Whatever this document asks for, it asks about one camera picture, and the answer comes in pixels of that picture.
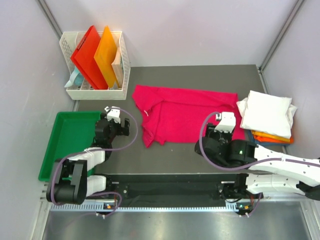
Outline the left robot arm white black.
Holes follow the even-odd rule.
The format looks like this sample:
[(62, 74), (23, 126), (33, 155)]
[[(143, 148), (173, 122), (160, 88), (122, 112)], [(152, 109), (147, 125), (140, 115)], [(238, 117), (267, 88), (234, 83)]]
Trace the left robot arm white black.
[(102, 118), (95, 123), (94, 136), (90, 147), (63, 159), (57, 159), (53, 165), (46, 199), (55, 205), (80, 205), (95, 193), (109, 198), (114, 191), (113, 185), (104, 175), (88, 172), (97, 165), (106, 162), (112, 151), (112, 141), (116, 136), (130, 135), (130, 120), (124, 119), (124, 125), (114, 119)]

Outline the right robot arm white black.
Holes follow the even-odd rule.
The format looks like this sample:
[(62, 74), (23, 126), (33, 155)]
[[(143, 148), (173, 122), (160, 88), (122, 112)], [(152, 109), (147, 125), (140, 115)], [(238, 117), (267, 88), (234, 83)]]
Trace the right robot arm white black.
[(211, 123), (200, 129), (194, 150), (211, 165), (225, 171), (247, 170), (239, 174), (233, 192), (239, 198), (265, 192), (292, 193), (320, 199), (320, 160), (270, 150), (252, 141), (232, 139)]

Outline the magenta t shirt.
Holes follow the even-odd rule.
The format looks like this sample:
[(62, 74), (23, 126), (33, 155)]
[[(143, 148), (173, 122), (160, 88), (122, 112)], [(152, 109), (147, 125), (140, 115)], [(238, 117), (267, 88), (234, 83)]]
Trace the magenta t shirt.
[(236, 93), (136, 85), (132, 98), (142, 116), (142, 141), (147, 148), (154, 142), (196, 143), (205, 118), (212, 112), (234, 113), (232, 138), (245, 139)]

